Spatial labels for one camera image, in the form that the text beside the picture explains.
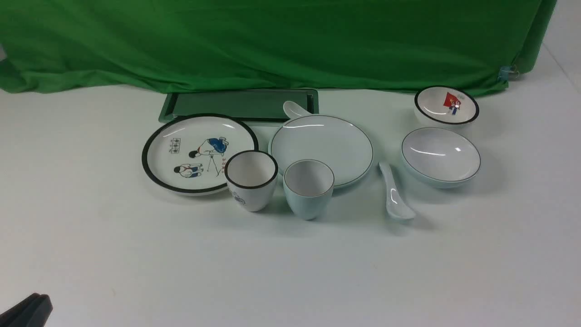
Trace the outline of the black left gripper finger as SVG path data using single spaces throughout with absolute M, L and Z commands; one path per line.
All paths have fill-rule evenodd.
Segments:
M 53 310 L 50 296 L 34 292 L 0 315 L 2 327 L 43 327 Z

